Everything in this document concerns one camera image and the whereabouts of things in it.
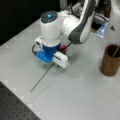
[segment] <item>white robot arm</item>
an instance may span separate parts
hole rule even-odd
[[[62,34],[68,37],[73,44],[86,42],[91,31],[94,10],[99,0],[85,0],[80,19],[68,15],[61,24]]]
[[[59,66],[66,68],[69,58],[60,51],[60,36],[65,35],[73,44],[84,43],[89,37],[98,2],[99,0],[85,0],[80,19],[68,11],[43,13],[40,19],[41,36],[35,40],[40,47],[36,56],[46,63],[54,61]]]

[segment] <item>black cable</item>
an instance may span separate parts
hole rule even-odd
[[[74,15],[74,12],[73,12],[73,9],[72,9],[72,1],[69,0],[68,3],[70,4],[70,10],[71,10],[72,15]]]
[[[36,52],[36,51],[34,51],[34,48],[35,48],[35,45],[33,45],[33,47],[32,47],[32,53],[33,53],[34,55],[36,55],[36,54],[37,54],[37,52]]]
[[[96,14],[96,13],[95,13],[95,15],[98,16],[98,17],[100,17],[100,18],[102,18],[102,19],[104,19],[106,22],[109,22],[108,20],[105,19],[105,17],[100,16],[100,15],[98,15],[98,14]]]
[[[65,48],[61,48],[60,51],[62,51],[62,50],[64,50],[64,49],[68,48],[71,44],[72,44],[72,42],[70,42]]]

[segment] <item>brown cup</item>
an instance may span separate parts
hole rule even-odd
[[[106,76],[116,75],[120,66],[120,47],[118,45],[108,45],[105,48],[100,71]]]

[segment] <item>table surface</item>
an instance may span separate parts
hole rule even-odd
[[[53,66],[31,92],[49,67],[31,52],[39,35],[38,20],[0,47],[1,82],[42,120],[119,120],[120,70],[114,77],[100,72],[108,41],[91,33],[86,43],[72,45],[68,68]]]

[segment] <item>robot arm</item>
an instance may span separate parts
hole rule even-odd
[[[68,37],[73,44],[86,42],[90,35],[94,10],[99,0],[85,0],[80,19],[68,15],[61,23],[61,32]]]
[[[69,57],[60,51],[61,34],[73,44],[84,43],[89,37],[94,9],[98,1],[85,0],[80,19],[68,11],[43,13],[40,19],[41,36],[35,40],[36,45],[40,47],[36,56],[45,63],[54,61],[66,68],[69,65]]]

